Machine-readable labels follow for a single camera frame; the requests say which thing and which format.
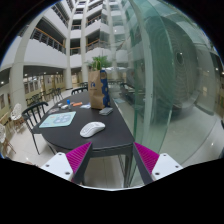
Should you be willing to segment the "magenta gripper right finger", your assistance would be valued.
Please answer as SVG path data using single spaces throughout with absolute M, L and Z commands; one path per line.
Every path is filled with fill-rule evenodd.
M 182 169 L 167 153 L 157 154 L 136 142 L 133 143 L 133 155 L 145 185 Z

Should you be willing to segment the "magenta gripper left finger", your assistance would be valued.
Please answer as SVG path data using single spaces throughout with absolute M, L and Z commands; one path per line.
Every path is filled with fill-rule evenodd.
M 68 153 L 58 152 L 41 168 L 75 184 L 84 181 L 84 173 L 92 153 L 92 143 L 88 142 Z

